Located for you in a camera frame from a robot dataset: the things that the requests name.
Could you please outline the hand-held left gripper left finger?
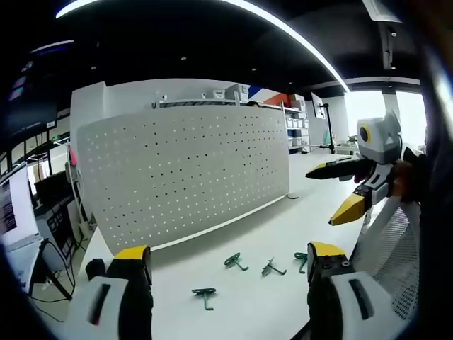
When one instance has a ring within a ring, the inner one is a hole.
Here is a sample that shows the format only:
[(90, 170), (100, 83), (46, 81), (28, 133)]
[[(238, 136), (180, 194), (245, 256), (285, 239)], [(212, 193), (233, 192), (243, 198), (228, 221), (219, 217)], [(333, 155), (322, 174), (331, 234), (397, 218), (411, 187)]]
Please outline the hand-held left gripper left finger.
[(151, 339), (151, 252), (123, 249), (108, 266), (101, 258), (86, 265), (88, 282), (69, 304), (66, 339)]

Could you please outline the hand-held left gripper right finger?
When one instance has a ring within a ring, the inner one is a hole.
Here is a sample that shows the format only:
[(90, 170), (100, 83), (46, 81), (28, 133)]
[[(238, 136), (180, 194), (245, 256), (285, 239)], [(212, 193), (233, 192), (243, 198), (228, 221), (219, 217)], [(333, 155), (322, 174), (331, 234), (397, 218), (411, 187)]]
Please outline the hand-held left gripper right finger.
[(393, 339), (391, 297), (332, 244), (307, 244), (311, 339)]

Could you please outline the person's right hand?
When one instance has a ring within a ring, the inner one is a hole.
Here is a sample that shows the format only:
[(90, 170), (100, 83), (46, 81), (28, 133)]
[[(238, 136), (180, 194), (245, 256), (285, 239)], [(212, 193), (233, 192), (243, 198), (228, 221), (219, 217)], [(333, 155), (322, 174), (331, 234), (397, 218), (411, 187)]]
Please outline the person's right hand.
[(403, 202), (411, 202), (415, 200), (415, 170), (413, 165), (407, 161), (399, 161), (393, 167), (394, 179), (392, 182), (390, 193), (396, 196)]

